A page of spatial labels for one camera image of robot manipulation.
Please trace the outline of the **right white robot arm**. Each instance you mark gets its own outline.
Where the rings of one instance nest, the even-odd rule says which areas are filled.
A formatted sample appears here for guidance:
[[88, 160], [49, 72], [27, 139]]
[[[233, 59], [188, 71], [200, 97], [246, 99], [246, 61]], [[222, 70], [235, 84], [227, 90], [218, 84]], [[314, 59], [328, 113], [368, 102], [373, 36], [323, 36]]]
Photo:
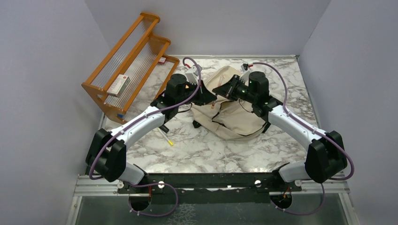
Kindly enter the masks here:
[[279, 127], [307, 149], [305, 160], [285, 164], [273, 172], [271, 186], [275, 190], [282, 191], [296, 180], [323, 183], [347, 167], [341, 135], [336, 131], [317, 130], [286, 110], [281, 101], [270, 95], [269, 82], [263, 72], [251, 72], [248, 83], [234, 75], [213, 92], [231, 101], [250, 103], [255, 115]]

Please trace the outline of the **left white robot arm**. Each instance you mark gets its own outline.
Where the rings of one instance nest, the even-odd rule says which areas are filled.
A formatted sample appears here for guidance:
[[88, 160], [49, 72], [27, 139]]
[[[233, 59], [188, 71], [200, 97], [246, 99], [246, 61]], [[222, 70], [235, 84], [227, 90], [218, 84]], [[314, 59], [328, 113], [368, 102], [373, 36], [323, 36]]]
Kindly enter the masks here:
[[95, 133], [85, 159], [90, 179], [121, 180], [128, 182], [135, 192], [143, 192], [148, 182], [144, 177], [146, 172], [127, 162], [127, 150], [176, 116], [179, 106], [189, 103], [202, 106], [216, 99], [202, 80], [189, 83], [183, 74], [173, 74], [165, 90], [139, 116], [111, 131], [101, 128]]

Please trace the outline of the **beige canvas backpack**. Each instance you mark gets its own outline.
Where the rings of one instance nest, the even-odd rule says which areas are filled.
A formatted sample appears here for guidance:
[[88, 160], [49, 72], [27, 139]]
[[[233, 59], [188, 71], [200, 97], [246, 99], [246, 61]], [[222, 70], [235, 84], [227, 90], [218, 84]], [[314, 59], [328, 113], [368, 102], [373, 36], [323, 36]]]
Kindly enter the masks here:
[[[241, 76], [235, 68], [224, 66], [206, 78], [204, 84], [212, 92], [213, 88], [226, 83], [233, 75]], [[192, 107], [195, 128], [204, 127], [224, 140], [247, 141], [270, 127], [268, 117], [260, 118], [252, 113], [250, 103], [216, 96], [217, 100], [210, 104]]]

